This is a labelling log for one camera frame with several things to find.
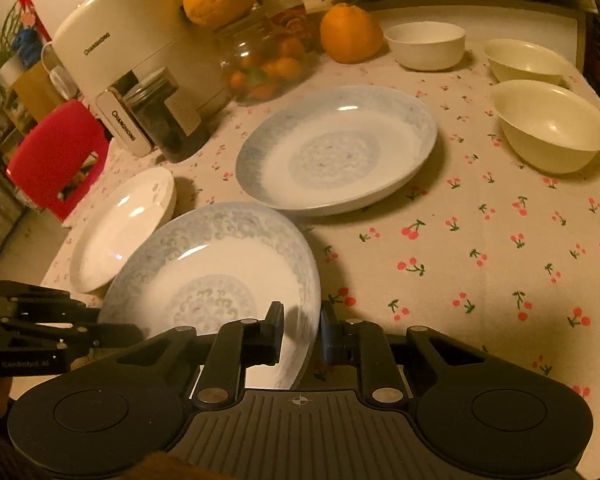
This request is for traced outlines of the cream Changhong air fryer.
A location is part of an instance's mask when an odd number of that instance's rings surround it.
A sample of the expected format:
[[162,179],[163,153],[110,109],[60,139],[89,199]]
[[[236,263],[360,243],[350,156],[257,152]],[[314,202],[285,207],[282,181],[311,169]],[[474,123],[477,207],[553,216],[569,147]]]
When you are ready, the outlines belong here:
[[210,30],[194,25],[183,0],[84,0],[57,29],[53,47],[96,118],[137,157],[148,136],[122,96],[165,68],[197,114],[208,119],[228,103]]

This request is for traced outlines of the white floral plate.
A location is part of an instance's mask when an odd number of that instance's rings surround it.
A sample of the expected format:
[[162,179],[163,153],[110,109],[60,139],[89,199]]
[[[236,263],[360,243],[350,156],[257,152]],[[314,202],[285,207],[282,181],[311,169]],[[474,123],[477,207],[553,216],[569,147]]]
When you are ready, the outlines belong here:
[[151,168],[118,186],[97,206],[76,241],[69,281],[77,292],[109,284],[148,237],[172,219],[175,180]]

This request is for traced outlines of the cherry print tablecloth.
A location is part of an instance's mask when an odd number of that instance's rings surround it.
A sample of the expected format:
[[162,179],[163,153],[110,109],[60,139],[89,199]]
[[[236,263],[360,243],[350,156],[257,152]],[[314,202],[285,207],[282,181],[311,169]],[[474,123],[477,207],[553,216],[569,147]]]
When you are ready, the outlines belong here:
[[390,56],[324,61],[279,99],[232,104],[202,152],[172,167],[176,211],[242,200],[236,158],[266,118],[324,89],[368,84],[421,100],[438,142],[413,180],[385,200],[303,220],[322,296],[342,318],[387,332],[426,325],[573,388],[594,431],[580,474],[600,476],[600,155],[572,177],[544,176],[509,148],[491,104],[483,50],[446,73]]

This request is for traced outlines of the white round bowl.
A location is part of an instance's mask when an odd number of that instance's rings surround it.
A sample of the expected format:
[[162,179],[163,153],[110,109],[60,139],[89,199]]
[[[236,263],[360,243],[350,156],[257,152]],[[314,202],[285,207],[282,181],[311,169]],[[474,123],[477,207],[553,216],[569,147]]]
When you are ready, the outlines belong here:
[[403,23],[388,28],[385,37],[396,62],[409,70],[448,70],[465,55],[465,29],[450,23]]

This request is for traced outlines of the large orange citrus on table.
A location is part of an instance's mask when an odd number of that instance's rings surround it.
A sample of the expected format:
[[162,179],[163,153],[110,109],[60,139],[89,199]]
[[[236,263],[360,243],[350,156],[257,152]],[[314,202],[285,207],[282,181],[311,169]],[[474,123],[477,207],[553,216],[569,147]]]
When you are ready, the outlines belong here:
[[384,45],[384,33],[376,20],[359,6],[345,3],[324,14],[320,39],[323,50],[341,64],[365,62]]

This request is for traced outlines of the blue patterned plate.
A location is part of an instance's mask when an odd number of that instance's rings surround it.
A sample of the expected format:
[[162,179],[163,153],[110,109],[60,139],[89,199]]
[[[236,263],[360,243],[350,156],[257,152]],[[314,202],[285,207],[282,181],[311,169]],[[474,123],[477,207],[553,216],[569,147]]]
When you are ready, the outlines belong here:
[[292,389],[313,350],[321,282],[300,230],[258,204],[217,203],[182,214],[143,242],[112,281],[99,322],[133,324],[146,337],[176,326],[216,333],[230,321],[284,306],[274,366],[251,367],[250,388]]
[[414,96],[370,84],[332,88],[258,125],[237,155],[235,177],[251,198],[285,214],[344,214],[402,188],[437,136]]

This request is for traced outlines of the cream bowl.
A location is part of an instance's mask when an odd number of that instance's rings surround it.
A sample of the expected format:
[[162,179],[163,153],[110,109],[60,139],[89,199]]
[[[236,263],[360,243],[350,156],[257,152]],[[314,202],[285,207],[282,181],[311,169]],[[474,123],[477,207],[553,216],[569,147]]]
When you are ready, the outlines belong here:
[[516,39],[492,39],[483,47],[492,74],[498,82],[536,80],[561,84],[567,61],[556,52]]
[[509,80],[491,100],[510,147],[546,174],[574,174],[600,154],[600,110],[570,90]]

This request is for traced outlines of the green potted plant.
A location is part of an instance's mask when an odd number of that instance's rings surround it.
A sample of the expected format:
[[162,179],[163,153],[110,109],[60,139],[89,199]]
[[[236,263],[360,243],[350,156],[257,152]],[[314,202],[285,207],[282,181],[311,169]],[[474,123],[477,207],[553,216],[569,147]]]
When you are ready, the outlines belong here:
[[[41,59],[42,37],[34,25],[26,25],[22,19],[26,14],[18,3],[7,12],[0,28],[0,70],[10,61],[16,61],[28,70]],[[0,105],[10,82],[0,79]]]

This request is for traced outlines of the glass jar of kumquats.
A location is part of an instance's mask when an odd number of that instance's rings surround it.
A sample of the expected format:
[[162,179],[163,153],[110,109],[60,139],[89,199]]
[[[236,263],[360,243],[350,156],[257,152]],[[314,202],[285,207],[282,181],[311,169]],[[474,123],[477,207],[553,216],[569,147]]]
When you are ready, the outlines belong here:
[[237,103],[272,100],[312,74],[313,58],[302,42],[275,27],[259,8],[218,29],[215,36],[222,75]]

